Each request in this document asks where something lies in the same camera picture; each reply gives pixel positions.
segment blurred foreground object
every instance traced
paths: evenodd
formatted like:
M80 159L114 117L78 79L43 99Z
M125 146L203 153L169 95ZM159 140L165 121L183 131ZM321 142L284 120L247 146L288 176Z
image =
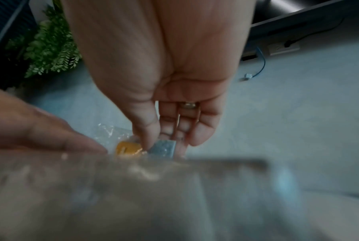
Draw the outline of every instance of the blurred foreground object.
M0 153L0 240L320 240L299 197L263 160Z

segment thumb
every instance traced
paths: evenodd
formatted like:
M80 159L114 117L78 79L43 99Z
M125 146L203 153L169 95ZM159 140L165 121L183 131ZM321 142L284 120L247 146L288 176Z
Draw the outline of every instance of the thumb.
M117 105L133 124L133 133L141 139L144 150L149 150L157 141L160 125L153 101L120 103Z

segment white wall outlet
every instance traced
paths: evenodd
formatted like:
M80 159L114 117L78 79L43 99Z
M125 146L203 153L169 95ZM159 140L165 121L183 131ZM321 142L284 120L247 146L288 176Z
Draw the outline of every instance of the white wall outlet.
M278 42L268 45L270 55L285 54L300 50L300 44L298 42L291 44L288 48L284 47L285 42Z

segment finger ring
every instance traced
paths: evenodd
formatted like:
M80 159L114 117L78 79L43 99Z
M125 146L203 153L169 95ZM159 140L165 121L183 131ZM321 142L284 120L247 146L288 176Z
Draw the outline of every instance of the finger ring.
M195 109L197 108L197 104L194 102L182 102L180 106L184 109Z

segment orange item in plastic bag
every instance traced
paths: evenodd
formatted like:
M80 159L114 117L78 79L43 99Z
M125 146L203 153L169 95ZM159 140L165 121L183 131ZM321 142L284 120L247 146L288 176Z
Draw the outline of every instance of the orange item in plastic bag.
M138 143L121 141L116 147L116 155L139 156L142 154L142 146Z

